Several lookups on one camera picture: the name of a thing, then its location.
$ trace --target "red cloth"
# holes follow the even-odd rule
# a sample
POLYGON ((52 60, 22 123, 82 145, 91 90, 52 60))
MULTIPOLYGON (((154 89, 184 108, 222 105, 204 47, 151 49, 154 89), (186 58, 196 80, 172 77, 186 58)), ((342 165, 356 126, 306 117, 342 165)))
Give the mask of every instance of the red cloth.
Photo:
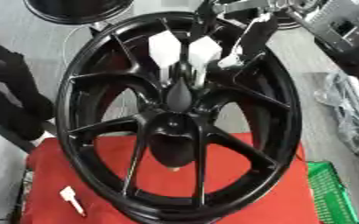
MULTIPOLYGON (((248 143, 251 141, 249 134, 237 136, 248 143)), ((132 136, 103 137, 98 141, 98 151, 108 167, 123 177, 129 165, 133 144, 132 136)), ((302 148, 299 148, 299 154, 303 155, 302 148)), ((35 171, 35 177, 22 224, 134 223, 98 197, 77 177, 56 139, 45 140, 28 157, 27 162, 35 171), (70 204, 61 199, 60 190, 66 186, 71 186, 76 191, 76 197, 87 211, 87 218, 82 218, 70 204)), ((249 161, 238 154, 211 145, 208 148, 207 192, 226 186, 249 167, 249 161)), ((190 196, 193 192, 193 164, 172 172, 148 152, 140 168, 137 186, 148 192, 167 196, 190 196)), ((307 183, 306 164, 296 159, 282 180, 262 199, 218 222, 232 223, 318 224, 307 183)))

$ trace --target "wheel spoke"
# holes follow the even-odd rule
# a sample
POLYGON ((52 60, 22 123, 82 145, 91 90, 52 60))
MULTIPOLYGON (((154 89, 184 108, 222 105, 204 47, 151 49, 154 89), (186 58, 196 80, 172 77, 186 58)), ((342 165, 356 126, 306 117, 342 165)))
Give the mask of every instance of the wheel spoke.
POLYGON ((265 169, 276 165, 276 162, 262 151, 255 149, 222 129, 214 127, 210 137, 211 142, 214 144, 219 144, 245 156, 253 167, 265 169))
POLYGON ((80 136, 89 134, 96 137, 100 134, 117 131, 137 131, 137 120, 134 116, 127 116, 107 122, 99 122, 89 126, 68 131, 69 135, 80 136))
POLYGON ((194 192, 193 203, 196 207, 202 207, 206 203, 205 177, 207 169, 207 142, 201 134, 197 145, 195 145, 194 155, 196 164, 196 189, 194 192))
POLYGON ((146 143, 145 135, 144 132, 140 130, 140 132, 137 135, 137 140, 136 140, 135 148, 133 150, 132 157, 130 159, 130 167, 125 177, 125 181, 123 182, 122 195, 124 197, 129 194, 131 186, 134 185, 134 183, 136 182, 137 169, 141 164, 146 148, 147 148, 147 143, 146 143))
POLYGON ((211 91, 201 97, 198 109, 207 112, 219 112, 230 102, 242 103, 243 101, 250 101, 255 105, 266 108, 270 112, 290 110, 289 105, 246 87, 242 89, 225 87, 211 91))
POLYGON ((141 66, 137 62, 136 56, 130 51, 126 44, 117 35, 110 35, 110 43, 112 43, 115 48, 120 48, 130 62, 130 69, 128 69, 127 71, 136 72, 140 70, 141 66))
POLYGON ((112 83, 130 88, 143 104, 151 104, 160 100, 158 88, 149 80, 133 73, 88 73, 74 76, 71 81, 83 85, 93 85, 96 82, 112 83))

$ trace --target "black wheel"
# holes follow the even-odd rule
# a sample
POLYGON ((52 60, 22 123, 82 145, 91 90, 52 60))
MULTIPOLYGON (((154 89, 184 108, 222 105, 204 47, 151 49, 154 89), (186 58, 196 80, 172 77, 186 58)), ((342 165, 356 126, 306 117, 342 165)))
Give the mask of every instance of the black wheel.
POLYGON ((27 9, 47 22, 84 25, 101 22, 127 10, 133 0, 24 0, 27 9))
MULTIPOLYGON (((177 79, 168 86, 159 83, 157 66, 148 56, 148 38, 170 29, 186 46, 192 21, 192 13, 170 12, 113 25, 82 48, 60 85, 57 127, 67 158, 88 186, 140 223, 210 223, 238 211, 277 184, 299 144, 299 97, 289 73, 269 50, 242 72, 208 74, 203 89, 187 86, 192 100, 183 110, 168 105, 167 96, 177 79), (129 88, 137 97, 138 113, 103 121, 108 105, 129 88), (214 125, 230 102, 237 103, 246 116, 252 145, 214 125), (125 179, 111 171, 96 152, 96 137, 117 131, 137 135, 125 179), (209 144, 246 157, 251 169, 233 184, 205 193, 209 144), (193 197, 166 197, 137 188, 137 168, 147 145, 162 165, 181 167, 195 162, 193 197), (178 150, 165 150, 173 146, 178 150)), ((242 33, 241 28, 218 20, 209 35, 227 55, 242 33)), ((188 77, 187 66, 179 64, 173 77, 188 77)))

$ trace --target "green crate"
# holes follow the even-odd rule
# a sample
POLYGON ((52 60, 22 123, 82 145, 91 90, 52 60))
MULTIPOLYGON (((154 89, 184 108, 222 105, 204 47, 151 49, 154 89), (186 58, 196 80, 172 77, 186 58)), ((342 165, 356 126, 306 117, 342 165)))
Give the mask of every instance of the green crate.
POLYGON ((308 163, 309 182, 321 221, 325 224, 357 224, 359 220, 334 166, 329 162, 308 163))

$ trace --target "metal tool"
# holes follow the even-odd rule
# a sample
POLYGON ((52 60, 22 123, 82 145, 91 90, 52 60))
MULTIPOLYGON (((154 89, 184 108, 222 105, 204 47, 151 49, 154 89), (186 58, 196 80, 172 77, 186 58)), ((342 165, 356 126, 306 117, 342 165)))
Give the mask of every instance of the metal tool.
POLYGON ((242 0, 230 3, 202 4, 198 11, 229 14, 259 9, 262 12, 286 10, 288 15, 308 29, 317 39, 338 52, 359 46, 359 1, 355 0, 242 0))

